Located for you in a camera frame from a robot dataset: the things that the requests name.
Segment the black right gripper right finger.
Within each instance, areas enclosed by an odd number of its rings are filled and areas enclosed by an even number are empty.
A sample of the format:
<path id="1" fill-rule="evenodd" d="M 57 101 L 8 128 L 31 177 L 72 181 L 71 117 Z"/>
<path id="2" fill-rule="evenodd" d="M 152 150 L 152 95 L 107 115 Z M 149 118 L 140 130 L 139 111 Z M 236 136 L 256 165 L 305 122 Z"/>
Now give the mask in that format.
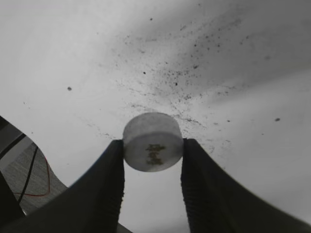
<path id="1" fill-rule="evenodd" d="M 309 233 L 310 224 L 258 198 L 195 139 L 184 139 L 181 187 L 192 233 Z"/>

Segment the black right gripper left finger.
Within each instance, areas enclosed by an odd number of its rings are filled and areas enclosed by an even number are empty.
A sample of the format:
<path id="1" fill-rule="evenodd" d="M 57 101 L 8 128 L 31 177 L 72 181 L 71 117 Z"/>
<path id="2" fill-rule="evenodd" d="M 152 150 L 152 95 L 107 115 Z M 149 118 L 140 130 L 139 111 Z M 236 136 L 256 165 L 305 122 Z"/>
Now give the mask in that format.
<path id="1" fill-rule="evenodd" d="M 25 216 L 0 178 L 2 233 L 115 233 L 124 195 L 123 141 L 113 140 L 92 167 L 62 194 Z"/>

